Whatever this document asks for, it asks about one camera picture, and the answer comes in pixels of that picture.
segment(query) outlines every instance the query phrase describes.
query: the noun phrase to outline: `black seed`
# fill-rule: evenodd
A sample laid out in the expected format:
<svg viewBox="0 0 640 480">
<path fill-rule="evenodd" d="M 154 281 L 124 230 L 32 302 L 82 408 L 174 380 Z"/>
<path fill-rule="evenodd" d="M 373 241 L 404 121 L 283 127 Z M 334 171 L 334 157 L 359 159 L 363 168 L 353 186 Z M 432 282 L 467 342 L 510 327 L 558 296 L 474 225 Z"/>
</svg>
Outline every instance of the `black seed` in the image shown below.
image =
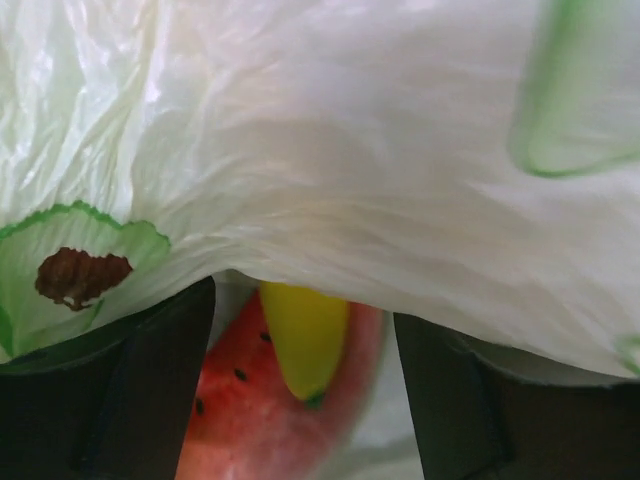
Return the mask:
<svg viewBox="0 0 640 480">
<path fill-rule="evenodd" d="M 236 374 L 236 377 L 238 377 L 238 380 L 242 381 L 242 382 L 246 382 L 247 381 L 247 374 L 244 373 L 242 370 L 239 369 L 235 369 L 233 371 L 233 373 Z"/>
<path fill-rule="evenodd" d="M 196 413 L 200 416 L 204 415 L 204 402 L 200 398 L 196 398 Z"/>
</svg>

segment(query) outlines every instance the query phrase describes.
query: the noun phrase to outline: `plastic bag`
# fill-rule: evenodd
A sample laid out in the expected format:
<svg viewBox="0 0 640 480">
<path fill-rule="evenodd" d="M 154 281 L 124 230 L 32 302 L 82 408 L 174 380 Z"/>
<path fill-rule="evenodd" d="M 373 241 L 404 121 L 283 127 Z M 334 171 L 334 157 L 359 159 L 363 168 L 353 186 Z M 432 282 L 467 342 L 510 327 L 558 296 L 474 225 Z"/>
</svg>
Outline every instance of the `plastic bag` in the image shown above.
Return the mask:
<svg viewBox="0 0 640 480">
<path fill-rule="evenodd" d="M 633 376 L 639 9 L 3 2 L 0 355 L 236 269 Z"/>
</svg>

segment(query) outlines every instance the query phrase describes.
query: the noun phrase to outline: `watermelon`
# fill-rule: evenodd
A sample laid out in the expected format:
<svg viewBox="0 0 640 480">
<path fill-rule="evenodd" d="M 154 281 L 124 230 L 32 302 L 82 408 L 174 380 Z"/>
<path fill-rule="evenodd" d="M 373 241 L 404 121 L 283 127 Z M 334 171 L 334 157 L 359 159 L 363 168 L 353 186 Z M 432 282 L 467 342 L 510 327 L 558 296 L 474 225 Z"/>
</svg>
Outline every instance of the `watermelon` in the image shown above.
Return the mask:
<svg viewBox="0 0 640 480">
<path fill-rule="evenodd" d="M 302 480 L 355 426 L 375 380 L 383 313 L 351 304 L 346 348 L 321 403 L 284 383 L 254 295 L 209 352 L 176 480 Z"/>
</svg>

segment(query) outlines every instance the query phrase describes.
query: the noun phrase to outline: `yellow object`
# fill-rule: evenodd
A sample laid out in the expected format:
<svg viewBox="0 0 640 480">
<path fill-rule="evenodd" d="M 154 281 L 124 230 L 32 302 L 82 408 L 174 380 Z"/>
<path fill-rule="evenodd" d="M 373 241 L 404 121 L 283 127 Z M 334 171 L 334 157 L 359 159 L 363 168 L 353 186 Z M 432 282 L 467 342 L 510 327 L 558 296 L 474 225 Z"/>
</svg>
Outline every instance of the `yellow object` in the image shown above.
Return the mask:
<svg viewBox="0 0 640 480">
<path fill-rule="evenodd" d="M 349 305 L 312 290 L 263 282 L 260 298 L 284 380 L 299 400 L 321 397 L 344 348 Z"/>
</svg>

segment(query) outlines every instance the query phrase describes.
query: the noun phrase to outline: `brown stain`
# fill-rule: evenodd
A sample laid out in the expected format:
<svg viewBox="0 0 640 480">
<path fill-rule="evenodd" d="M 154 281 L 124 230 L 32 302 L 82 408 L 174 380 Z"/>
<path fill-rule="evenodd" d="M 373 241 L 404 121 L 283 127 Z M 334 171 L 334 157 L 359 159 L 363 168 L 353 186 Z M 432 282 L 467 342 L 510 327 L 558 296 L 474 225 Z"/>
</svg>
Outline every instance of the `brown stain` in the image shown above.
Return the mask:
<svg viewBox="0 0 640 480">
<path fill-rule="evenodd" d="M 86 303 L 122 283 L 132 271 L 126 257 L 92 257 L 84 250 L 62 247 L 38 268 L 35 288 L 56 304 L 79 312 L 91 307 Z"/>
</svg>

